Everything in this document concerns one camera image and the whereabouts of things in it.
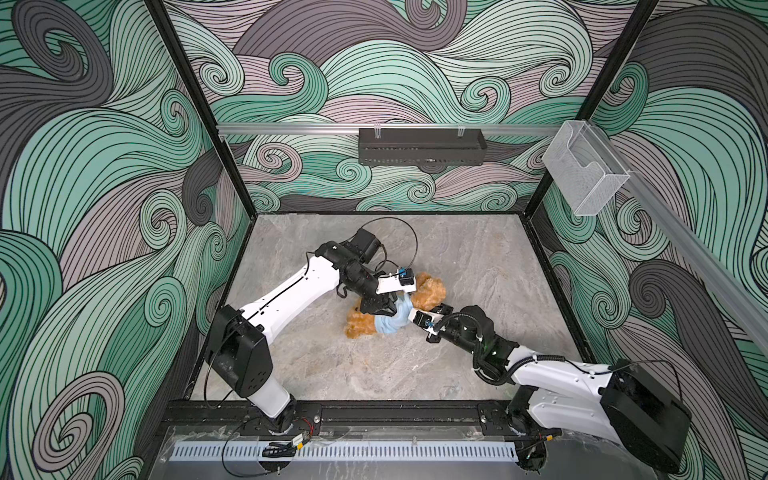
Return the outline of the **brown teddy bear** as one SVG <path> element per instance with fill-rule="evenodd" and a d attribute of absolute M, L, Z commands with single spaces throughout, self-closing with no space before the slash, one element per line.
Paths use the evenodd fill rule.
<path fill-rule="evenodd" d="M 411 296 L 413 309 L 431 311 L 440 305 L 447 296 L 444 282 L 437 277 L 430 276 L 426 272 L 421 272 L 416 276 L 416 285 L 417 290 L 415 292 L 407 293 Z M 360 310 L 360 306 L 361 300 L 358 299 L 346 315 L 344 333 L 347 338 L 356 339 L 362 336 L 379 334 L 375 331 L 375 315 L 363 313 Z"/>

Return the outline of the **light blue bear hoodie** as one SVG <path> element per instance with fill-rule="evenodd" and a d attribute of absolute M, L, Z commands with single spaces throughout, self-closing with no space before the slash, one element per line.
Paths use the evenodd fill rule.
<path fill-rule="evenodd" d="M 400 295 L 395 302 L 396 312 L 393 316 L 376 315 L 374 317 L 375 331 L 379 334 L 394 334 L 408 325 L 410 312 L 413 309 L 411 296 Z"/>

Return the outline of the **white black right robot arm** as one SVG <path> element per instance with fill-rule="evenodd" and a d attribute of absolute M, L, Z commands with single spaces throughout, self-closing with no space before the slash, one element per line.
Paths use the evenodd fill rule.
<path fill-rule="evenodd" d="M 679 472 L 691 413 L 646 362 L 593 364 L 537 352 L 497 334 L 476 305 L 414 308 L 408 318 L 428 342 L 446 341 L 469 353 L 482 382 L 516 386 L 507 415 L 521 467 L 540 469 L 546 443 L 571 432 L 613 442 L 658 472 Z"/>

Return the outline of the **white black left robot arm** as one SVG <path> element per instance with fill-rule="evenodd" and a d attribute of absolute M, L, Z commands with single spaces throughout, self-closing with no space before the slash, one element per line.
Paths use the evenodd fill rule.
<path fill-rule="evenodd" d="M 359 296 L 365 314 L 393 317 L 399 293 L 416 289 L 409 267 L 378 274 L 368 267 L 382 247 L 364 228 L 307 253 L 305 266 L 262 298 L 220 307 L 207 335 L 205 361 L 232 392 L 275 423 L 293 416 L 294 397 L 273 373 L 270 347 L 284 328 L 317 299 L 342 287 Z"/>

